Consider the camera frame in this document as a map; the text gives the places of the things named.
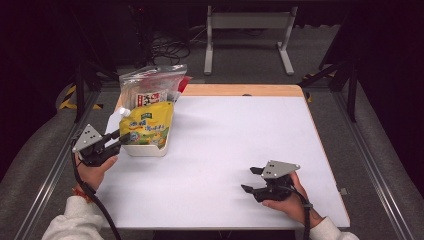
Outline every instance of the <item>wire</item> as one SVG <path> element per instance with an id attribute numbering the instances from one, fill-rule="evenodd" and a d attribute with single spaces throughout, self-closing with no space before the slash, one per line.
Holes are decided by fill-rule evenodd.
<path id="1" fill-rule="evenodd" d="M 309 218 L 309 213 L 311 211 L 312 204 L 299 191 L 297 191 L 297 189 L 294 186 L 292 186 L 292 188 L 282 187 L 282 186 L 278 186 L 278 187 L 281 189 L 289 190 L 299 196 L 300 201 L 302 202 L 303 207 L 305 209 L 305 230 L 303 232 L 303 240 L 309 240 L 309 233 L 311 230 L 311 219 Z"/>
<path id="2" fill-rule="evenodd" d="M 74 137 L 74 139 L 72 139 L 71 149 L 75 146 L 76 139 L 77 137 Z M 97 205 L 100 211 L 102 211 L 103 215 L 105 216 L 106 220 L 108 221 L 110 225 L 110 228 L 112 229 L 113 234 L 115 235 L 116 240 L 121 240 L 121 236 L 119 235 L 118 229 L 116 228 L 115 223 L 112 220 L 112 217 L 110 216 L 109 212 L 107 211 L 103 203 L 100 201 L 100 199 L 95 195 L 96 191 L 94 191 L 94 189 L 90 185 L 88 185 L 86 182 L 84 182 L 81 179 L 81 176 L 79 175 L 79 172 L 77 169 L 78 168 L 77 164 L 75 163 L 74 154 L 72 151 L 71 151 L 71 162 L 72 162 L 72 167 L 74 168 L 75 180 L 80 185 L 84 193 L 91 200 L 93 200 L 93 202 Z"/>

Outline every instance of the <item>metal frame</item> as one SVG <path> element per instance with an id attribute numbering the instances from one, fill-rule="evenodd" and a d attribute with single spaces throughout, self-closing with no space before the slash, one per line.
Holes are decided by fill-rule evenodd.
<path id="1" fill-rule="evenodd" d="M 256 28 L 256 29 L 284 29 L 284 39 L 277 42 L 278 51 L 283 61 L 287 75 L 293 75 L 294 70 L 287 54 L 287 44 L 296 18 L 297 7 L 290 12 L 212 12 L 208 6 L 207 13 L 207 46 L 204 74 L 212 74 L 213 42 L 212 29 Z"/>

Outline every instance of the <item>silver metal plate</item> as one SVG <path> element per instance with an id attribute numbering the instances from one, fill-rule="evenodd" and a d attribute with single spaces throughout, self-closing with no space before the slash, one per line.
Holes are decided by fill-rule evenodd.
<path id="1" fill-rule="evenodd" d="M 262 178 L 274 179 L 286 175 L 290 172 L 296 171 L 300 168 L 298 164 L 278 162 L 271 160 L 267 163 L 262 172 Z"/>
<path id="2" fill-rule="evenodd" d="M 87 124 L 80 138 L 72 149 L 72 152 L 79 152 L 84 148 L 102 140 L 102 138 L 102 135 L 98 133 L 96 129 L 94 129 L 90 124 Z"/>

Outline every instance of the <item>hand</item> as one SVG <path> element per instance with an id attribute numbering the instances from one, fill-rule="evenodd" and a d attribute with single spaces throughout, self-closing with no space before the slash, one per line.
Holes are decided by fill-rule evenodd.
<path id="1" fill-rule="evenodd" d="M 100 167 L 87 167 L 84 163 L 81 163 L 78 154 L 75 154 L 75 163 L 78 166 L 78 173 L 81 179 L 86 182 L 94 191 L 99 189 L 100 184 L 103 181 L 105 172 L 109 170 L 118 160 L 117 156 L 108 158 Z M 75 186 L 75 189 L 84 192 L 79 184 Z"/>
<path id="2" fill-rule="evenodd" d="M 306 194 L 305 189 L 300 184 L 299 177 L 297 176 L 296 172 L 290 173 L 290 177 L 293 180 L 294 187 L 297 189 L 297 191 L 302 194 L 302 196 L 305 199 L 308 199 L 308 195 Z M 284 201 L 273 201 L 273 200 L 264 200 L 262 202 L 262 205 L 267 206 L 269 208 L 282 211 L 287 214 L 288 217 L 291 219 L 302 223 L 305 225 L 305 209 L 302 204 L 302 201 L 300 200 L 300 197 L 292 193 L 290 197 L 288 197 Z M 311 209 L 310 211 L 310 222 L 311 222 L 311 228 L 318 225 L 323 218 L 314 210 Z"/>

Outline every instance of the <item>white sleeve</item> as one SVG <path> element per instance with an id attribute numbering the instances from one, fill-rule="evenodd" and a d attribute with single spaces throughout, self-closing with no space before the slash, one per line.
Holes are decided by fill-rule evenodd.
<path id="1" fill-rule="evenodd" d="M 102 224 L 103 218 L 95 215 L 93 203 L 72 196 L 66 202 L 65 213 L 50 222 L 42 239 L 103 239 L 99 234 Z"/>
<path id="2" fill-rule="evenodd" d="M 359 240 L 350 232 L 341 232 L 329 217 L 324 218 L 320 224 L 312 228 L 309 237 L 312 240 Z"/>

